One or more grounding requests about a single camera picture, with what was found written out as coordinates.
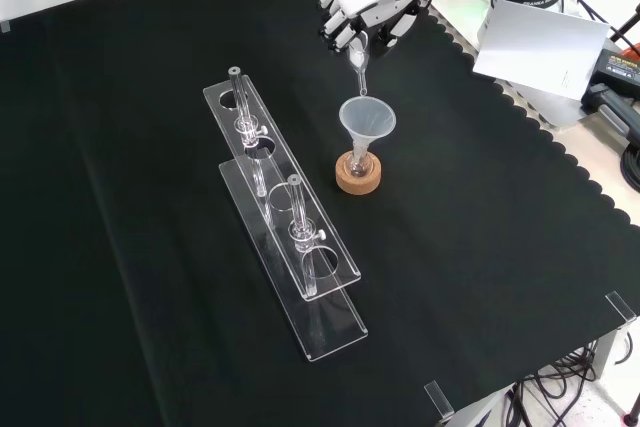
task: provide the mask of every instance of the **black cloth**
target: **black cloth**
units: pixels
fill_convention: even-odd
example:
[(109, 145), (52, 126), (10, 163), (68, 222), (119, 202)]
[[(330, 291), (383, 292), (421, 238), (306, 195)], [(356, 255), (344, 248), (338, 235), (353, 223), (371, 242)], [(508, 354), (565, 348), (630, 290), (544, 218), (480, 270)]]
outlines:
[[(640, 311), (638, 229), (427, 16), (368, 69), (398, 119), (373, 146), (382, 185), (342, 193), (337, 112), (357, 82), (315, 1), (82, 0), (25, 20), (44, 23), (73, 172), (91, 178), (168, 425), (429, 425), (428, 382), (460, 409), (619, 326), (609, 292)], [(317, 363), (217, 168), (231, 154), (202, 89), (232, 65), (363, 275), (348, 290), (369, 337)]]
[(0, 35), (0, 424), (160, 425), (45, 20)]

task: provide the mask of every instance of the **white paper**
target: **white paper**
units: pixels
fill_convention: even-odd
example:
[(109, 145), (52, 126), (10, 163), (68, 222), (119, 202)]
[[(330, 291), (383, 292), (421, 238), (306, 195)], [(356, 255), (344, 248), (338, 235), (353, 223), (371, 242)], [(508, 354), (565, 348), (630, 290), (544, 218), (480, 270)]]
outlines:
[(608, 31), (607, 24), (501, 0), (473, 71), (580, 100)]

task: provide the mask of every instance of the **black cable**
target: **black cable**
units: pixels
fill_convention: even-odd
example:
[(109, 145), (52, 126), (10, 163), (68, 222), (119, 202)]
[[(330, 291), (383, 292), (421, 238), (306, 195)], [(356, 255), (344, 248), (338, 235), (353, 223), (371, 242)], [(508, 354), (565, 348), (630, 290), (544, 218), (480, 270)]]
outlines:
[(627, 44), (629, 45), (629, 47), (631, 47), (631, 49), (638, 54), (638, 56), (640, 56), (640, 49), (638, 49), (635, 45), (633, 45), (631, 43), (631, 41), (629, 39), (627, 39), (618, 29), (616, 29), (615, 27), (611, 26), (611, 24), (609, 22), (607, 22), (600, 14), (598, 14), (595, 10), (593, 10), (593, 8), (587, 4), (584, 0), (577, 0), (578, 2), (580, 2), (580, 4), (585, 8), (585, 10), (587, 12), (590, 12), (591, 14), (595, 15), (598, 20), (600, 20), (600, 22), (604, 22), (605, 24), (609, 24), (609, 28), (611, 30), (613, 30), (616, 34), (618, 34), (618, 36)]
[(487, 412), (487, 415), (485, 415), (482, 420), (480, 421), (480, 423), (478, 423), (478, 425), (476, 425), (476, 427), (484, 427), (484, 424), (487, 423), (487, 420), (489, 420), (489, 416), (491, 415), (491, 411)]
[(522, 412), (516, 407), (516, 397), (518, 396), (518, 389), (522, 388), (522, 382), (516, 382), (513, 390), (507, 392), (507, 397), (511, 401), (509, 403), (509, 410), (507, 410), (507, 416), (505, 417), (505, 427), (518, 427), (522, 422)]
[(627, 355), (625, 355), (622, 360), (617, 361), (614, 365), (624, 364), (631, 358), (631, 354), (633, 354), (633, 338), (629, 332), (627, 332), (627, 340), (629, 341), (629, 350), (627, 351)]
[(640, 149), (629, 144), (620, 158), (620, 170), (627, 183), (640, 192)]
[[(533, 381), (538, 387), (538, 389), (540, 390), (542, 397), (544, 398), (545, 402), (549, 406), (549, 409), (555, 416), (554, 427), (557, 427), (559, 425), (566, 427), (564, 418), (567, 416), (569, 411), (578, 402), (578, 399), (580, 398), (580, 395), (582, 394), (582, 391), (584, 389), (584, 384), (586, 382), (594, 382), (596, 380), (595, 372), (593, 370), (593, 359), (595, 356), (597, 345), (598, 343), (594, 342), (590, 345), (583, 347), (578, 351), (571, 352), (570, 354), (552, 363), (551, 367), (555, 370), (555, 372), (552, 374), (535, 373), (533, 375), (527, 376), (524, 379), (525, 382)], [(577, 395), (574, 397), (572, 402), (562, 413), (558, 413), (558, 411), (556, 411), (556, 409), (553, 407), (551, 400), (561, 399), (567, 394), (568, 392), (567, 379), (570, 379), (573, 377), (580, 377), (580, 386), (578, 388)], [(550, 392), (544, 386), (542, 382), (543, 380), (562, 381), (561, 391), (556, 394)], [(511, 395), (510, 395), (510, 398), (512, 403), (514, 403), (516, 399), (514, 399)], [(510, 418), (511, 411), (514, 412), (513, 419)], [(515, 407), (511, 407), (509, 409), (509, 412), (507, 414), (507, 427), (517, 427), (519, 425), (519, 420), (516, 419), (515, 414), (520, 414), (522, 417), (522, 420), (525, 420), (526, 418), (527, 420), (525, 420), (525, 422), (528, 421), (528, 416), (526, 414), (526, 410), (524, 409), (524, 404), (522, 403), (522, 397), (520, 397), (519, 405), (516, 405)]]

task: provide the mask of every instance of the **acrylic test tube rack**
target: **acrylic test tube rack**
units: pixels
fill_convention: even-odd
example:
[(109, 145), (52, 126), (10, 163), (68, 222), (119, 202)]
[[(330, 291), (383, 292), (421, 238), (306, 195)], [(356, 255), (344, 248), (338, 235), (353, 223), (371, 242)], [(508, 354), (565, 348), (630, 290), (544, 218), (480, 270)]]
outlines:
[(345, 291), (360, 271), (248, 76), (204, 96), (231, 149), (220, 172), (306, 358), (367, 336)]

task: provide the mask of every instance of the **clear funnel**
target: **clear funnel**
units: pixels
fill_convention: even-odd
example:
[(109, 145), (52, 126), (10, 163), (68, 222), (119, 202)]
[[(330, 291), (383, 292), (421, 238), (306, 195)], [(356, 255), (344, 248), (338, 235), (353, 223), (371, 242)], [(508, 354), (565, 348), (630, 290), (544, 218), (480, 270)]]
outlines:
[(345, 168), (354, 177), (364, 177), (371, 171), (369, 144), (391, 133), (396, 114), (381, 100), (360, 96), (342, 104), (340, 122), (353, 138), (353, 152), (347, 156)]

